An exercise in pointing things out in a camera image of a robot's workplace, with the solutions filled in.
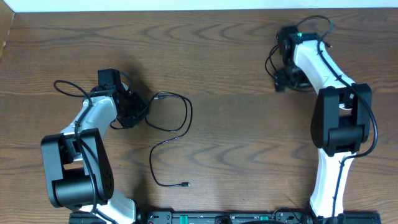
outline wood grain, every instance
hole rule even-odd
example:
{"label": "wood grain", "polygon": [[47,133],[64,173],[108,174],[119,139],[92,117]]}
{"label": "wood grain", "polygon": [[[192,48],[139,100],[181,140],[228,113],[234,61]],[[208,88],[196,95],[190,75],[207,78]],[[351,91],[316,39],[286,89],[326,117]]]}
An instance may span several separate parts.
{"label": "wood grain", "polygon": [[[52,83],[89,90],[96,71],[109,67],[130,74],[146,97],[168,90],[193,102],[191,131],[154,154],[160,181],[187,180],[189,188],[158,187],[150,175],[149,150],[173,134],[144,123],[107,132],[115,186],[139,207],[305,207],[318,164],[309,131],[316,95],[275,93],[264,61],[282,25],[312,14],[333,19],[331,56],[374,92],[379,144],[353,162],[345,209],[378,211],[383,223],[397,223],[398,9],[17,14],[0,63],[0,222],[68,220],[69,211],[47,198],[40,141],[73,120],[81,99],[58,94]],[[149,118],[173,127],[182,116],[181,102],[168,100]]]}

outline black cable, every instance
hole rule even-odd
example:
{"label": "black cable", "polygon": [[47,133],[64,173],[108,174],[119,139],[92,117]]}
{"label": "black cable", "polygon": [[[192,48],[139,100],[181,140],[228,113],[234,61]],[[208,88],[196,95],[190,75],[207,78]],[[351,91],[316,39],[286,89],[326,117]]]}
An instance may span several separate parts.
{"label": "black cable", "polygon": [[163,145],[163,144],[165,144],[165,143],[168,143],[168,142],[170,142],[170,141],[174,141],[174,140],[176,140],[176,139],[182,138],[184,135],[186,135],[186,134],[188,133],[188,131],[189,131],[190,127],[191,127],[191,124],[192,124],[192,117],[193,117],[192,102],[191,102],[188,98],[186,98],[186,97],[184,97],[184,96],[182,96],[182,95],[179,95],[179,94],[176,94],[176,93],[171,93],[171,92],[168,92],[168,91],[161,91],[161,92],[158,92],[158,93],[156,93],[156,94],[151,98],[151,100],[150,100],[150,102],[149,102],[149,104],[148,104],[148,107],[150,106],[150,104],[152,103],[153,100],[163,100],[163,99],[166,99],[166,98],[180,98],[180,99],[182,99],[182,101],[183,101],[184,104],[185,104],[185,119],[184,119],[184,122],[182,123],[182,125],[181,125],[179,128],[173,129],[173,130],[168,130],[168,129],[163,129],[163,128],[154,126],[153,124],[150,124],[150,122],[148,122],[147,118],[145,118],[145,121],[147,122],[147,124],[148,124],[149,126],[151,126],[151,127],[153,127],[153,128],[156,128],[156,129],[159,129],[159,130],[161,130],[161,131],[167,131],[167,132],[175,132],[175,131],[180,130],[180,129],[184,126],[184,124],[185,124],[185,122],[186,122],[186,120],[187,120],[187,116],[188,116],[188,106],[187,106],[187,102],[186,102],[186,101],[188,101],[188,103],[189,103],[189,105],[190,105],[190,108],[191,108],[191,116],[190,116],[190,120],[189,120],[188,127],[187,127],[187,129],[185,130],[185,132],[184,132],[183,134],[181,134],[181,135],[179,135],[179,136],[177,136],[177,137],[168,139],[168,140],[166,140],[166,141],[162,141],[162,142],[156,144],[156,145],[150,150],[150,153],[149,153],[149,167],[150,167],[150,172],[151,172],[152,177],[154,178],[154,181],[156,182],[156,184],[159,185],[159,186],[161,186],[161,187],[188,187],[188,186],[190,186],[190,183],[189,183],[189,182],[182,182],[181,184],[161,184],[159,181],[157,181],[157,179],[156,179],[156,177],[155,177],[154,169],[153,169],[153,166],[152,166],[152,153],[153,153],[154,149],[157,148],[157,147],[159,147],[159,146],[161,146],[161,145]]}
{"label": "black cable", "polygon": [[294,88],[292,86],[288,86],[289,89],[293,90],[293,91],[297,91],[297,92],[301,92],[301,93],[311,93],[314,92],[315,90],[313,88],[311,89],[299,89],[299,88]]}
{"label": "black cable", "polygon": [[113,220],[112,218],[106,216],[104,213],[102,213],[101,211],[99,211],[98,209],[97,211],[97,215],[99,215],[103,220],[106,220],[112,224],[118,224],[115,220]]}
{"label": "black cable", "polygon": [[123,127],[117,128],[117,127],[113,126],[112,124],[113,124],[115,121],[116,121],[116,119],[114,119],[114,120],[109,124],[109,127],[111,127],[113,130],[126,129],[126,128],[123,128]]}
{"label": "black cable", "polygon": [[91,156],[94,158],[95,162],[97,163],[97,165],[100,165],[100,163],[98,162],[98,158],[97,156],[94,154],[94,152],[91,150],[91,148],[87,145],[86,142],[84,142],[82,139],[80,139],[81,141],[81,145],[86,147],[86,150],[91,154]]}
{"label": "black cable", "polygon": [[187,106],[187,102],[186,102],[185,99],[182,98],[182,97],[174,96],[174,95],[165,95],[165,96],[159,97],[159,96],[158,96],[158,93],[157,93],[157,94],[155,94],[155,95],[150,99],[150,101],[148,102],[148,107],[150,106],[150,104],[152,103],[153,100],[163,100],[163,99],[166,99],[166,98],[180,98],[180,99],[184,102],[184,105],[185,105],[185,118],[184,118],[184,122],[181,124],[181,126],[180,126],[179,128],[177,128],[177,129],[171,129],[171,130],[169,130],[169,129],[164,129],[164,128],[160,128],[160,127],[154,126],[153,124],[151,124],[151,123],[148,121],[148,119],[147,119],[146,117],[145,117],[145,122],[146,122],[149,126],[155,128],[155,129],[173,133],[173,132],[179,131],[179,130],[184,126],[185,122],[187,121],[187,117],[188,117],[188,106]]}
{"label": "black cable", "polygon": [[301,220],[296,216],[296,214],[293,212],[293,210],[291,210],[291,209],[288,208],[288,207],[282,207],[282,208],[278,208],[277,210],[275,210],[274,213],[272,214],[272,219],[275,219],[275,220],[276,220],[275,214],[276,214],[279,210],[288,210],[288,211],[290,211],[291,213],[293,213],[294,218],[298,221],[298,223],[296,223],[296,224],[301,223]]}
{"label": "black cable", "polygon": [[87,100],[88,100],[87,108],[82,112],[82,114],[79,116],[79,118],[75,121],[75,139],[76,139],[76,144],[77,144],[77,146],[78,146],[78,148],[79,148],[79,150],[81,152],[81,156],[82,156],[82,158],[83,158],[83,160],[84,160],[84,162],[85,162],[85,164],[87,166],[88,175],[90,176],[90,181],[91,181],[91,184],[93,186],[93,208],[91,209],[90,213],[95,215],[96,214],[96,208],[97,208],[97,192],[98,192],[97,184],[96,184],[96,181],[95,181],[95,176],[93,174],[93,170],[92,170],[92,168],[90,166],[90,162],[88,161],[88,158],[87,158],[87,155],[86,155],[86,151],[84,150],[84,148],[82,146],[81,139],[80,139],[80,133],[78,132],[79,127],[80,127],[80,123],[81,123],[82,119],[86,116],[86,114],[90,110],[90,108],[93,106],[93,102],[92,102],[91,98],[88,96],[88,94],[86,93],[86,91],[84,89],[80,88],[80,86],[78,86],[78,85],[76,85],[76,84],[74,84],[72,82],[68,82],[68,81],[64,81],[64,80],[56,80],[54,82],[53,85],[54,85],[54,88],[57,91],[59,91],[60,93],[65,94],[67,96],[73,96],[73,97],[80,97],[80,96],[72,95],[72,94],[69,94],[69,93],[65,93],[64,91],[60,90],[57,87],[57,83],[65,83],[65,84],[68,84],[68,85],[71,85],[71,86],[77,88],[78,90],[80,90],[83,93],[83,96],[85,96],[87,98]]}
{"label": "black cable", "polygon": [[[269,52],[269,56],[267,57],[267,60],[266,60],[266,62],[265,62],[265,64],[264,64],[264,66],[265,66],[265,68],[266,68],[266,71],[267,71],[267,73],[268,73],[268,75],[269,76],[271,76],[271,78],[273,78],[274,80],[276,79],[276,77],[273,75],[273,74],[271,74],[271,72],[269,72],[268,71],[268,68],[267,68],[267,63],[268,63],[268,60],[271,60],[271,56],[275,53],[275,51],[278,49],[278,45],[275,45],[272,49],[271,49],[271,51]],[[274,66],[274,64],[271,62],[271,65],[272,65],[272,67],[274,68],[274,70],[275,70],[275,72],[276,72],[276,68],[275,68],[275,66]]]}
{"label": "black cable", "polygon": [[307,17],[307,18],[303,19],[302,21],[300,21],[297,24],[297,26],[299,26],[300,24],[302,24],[303,22],[305,22],[305,21],[307,21],[309,19],[316,19],[316,18],[325,19],[329,23],[329,29],[318,40],[317,51],[318,51],[319,56],[321,57],[323,63],[325,63],[325,65],[329,68],[329,70],[332,72],[332,74],[336,77],[336,79],[339,80],[345,86],[347,86],[347,88],[349,88],[354,93],[354,95],[362,102],[362,104],[365,107],[366,111],[369,113],[369,117],[370,117],[370,119],[372,121],[372,124],[373,124],[373,142],[372,142],[370,148],[366,152],[364,152],[362,154],[356,154],[356,155],[352,155],[352,156],[347,156],[347,157],[343,158],[341,160],[341,162],[340,162],[340,171],[339,171],[339,174],[338,174],[337,185],[336,185],[336,190],[335,190],[335,196],[333,197],[333,210],[332,210],[332,214],[331,214],[332,215],[331,216],[331,220],[334,221],[335,210],[336,210],[336,199],[337,199],[337,195],[338,195],[338,189],[339,189],[339,186],[340,186],[341,175],[343,173],[343,168],[344,168],[345,162],[348,159],[364,157],[364,156],[367,156],[368,154],[370,154],[371,152],[373,152],[374,148],[376,147],[377,140],[378,140],[378,131],[377,131],[376,118],[375,118],[375,116],[373,114],[373,111],[372,111],[371,107],[369,106],[368,102],[366,102],[366,100],[355,90],[354,87],[352,87],[349,83],[344,81],[341,78],[341,75],[338,75],[336,73],[336,71],[334,71],[334,69],[331,67],[331,65],[327,62],[327,60],[323,56],[323,51],[320,50],[321,42],[323,42],[323,39],[333,30],[332,21],[329,18],[327,18],[326,16],[315,15],[315,16],[310,16],[310,17]]}

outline white robotic arm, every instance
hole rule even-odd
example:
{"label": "white robotic arm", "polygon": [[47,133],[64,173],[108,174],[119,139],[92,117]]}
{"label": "white robotic arm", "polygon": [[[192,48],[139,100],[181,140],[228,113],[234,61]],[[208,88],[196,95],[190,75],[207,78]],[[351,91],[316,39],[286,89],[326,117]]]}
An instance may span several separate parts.
{"label": "white robotic arm", "polygon": [[[295,76],[305,74],[318,94],[311,132],[313,141],[318,147],[319,163],[317,181],[310,198],[310,205],[316,217],[335,217],[343,213],[343,194],[353,159],[347,160],[342,167],[340,184],[337,186],[340,162],[345,157],[355,155],[359,150],[360,143],[366,140],[369,126],[362,127],[361,124],[369,122],[369,118],[361,119],[361,116],[358,116],[358,110],[361,109],[358,106],[358,99],[324,63],[318,53],[316,34],[302,34],[297,31],[296,27],[285,27],[278,33],[277,40],[284,64],[286,67],[290,67],[287,79],[290,78],[292,81],[296,78]],[[327,54],[323,42],[320,43],[320,50],[327,63],[341,79],[350,85],[355,85],[355,82],[345,75]],[[340,116],[339,108],[353,109],[354,116],[352,118],[355,122],[348,122],[351,118]],[[335,214],[332,214],[334,199]]]}
{"label": "white robotic arm", "polygon": [[[104,138],[109,124],[118,115],[114,100],[110,96],[97,96],[91,98],[93,106],[82,119],[79,132],[86,129],[98,128],[102,138]],[[88,107],[88,100],[83,101],[83,108],[72,121],[72,123],[61,131],[64,135],[74,134],[75,121],[83,114]],[[81,160],[81,154],[77,154],[74,161]],[[79,210],[90,212],[93,205],[84,205]],[[126,198],[120,191],[114,189],[111,199],[106,205],[97,205],[96,216],[111,224],[110,220],[116,223],[134,223],[136,221],[136,205],[133,200]]]}
{"label": "white robotic arm", "polygon": [[[317,51],[317,40],[304,41],[295,46],[294,63],[298,66],[314,87],[316,93],[320,89],[334,87],[346,88],[344,84],[338,81],[330,72],[329,68],[323,63],[323,60]],[[347,83],[354,83],[350,77],[346,76],[336,63],[327,54],[325,44],[321,43],[321,50],[324,57],[333,69],[341,75],[341,78]],[[318,173],[315,189],[310,198],[310,205],[316,216],[325,218],[332,216],[333,197],[336,191],[340,162],[344,157],[352,155],[352,152],[339,152],[330,157],[323,149],[318,149]],[[348,160],[343,168],[339,191],[336,199],[336,210],[334,216],[343,213],[343,195],[348,176],[349,167],[353,159]]]}
{"label": "white robotic arm", "polygon": [[[97,217],[107,223],[135,223],[134,201],[114,189],[113,174],[102,138],[115,119],[124,128],[132,128],[149,110],[137,93],[130,95],[129,88],[120,81],[119,71],[100,70],[98,80],[98,86],[88,93],[90,99],[83,100],[83,108],[72,123],[60,134],[46,136],[42,140],[49,199],[55,207],[90,212],[96,197]],[[76,125],[80,140],[75,137]],[[81,141],[82,148],[78,147],[77,141]],[[90,164],[83,160],[82,168],[65,169],[63,165],[82,160],[80,150],[85,151]],[[96,196],[88,166],[93,173]]]}

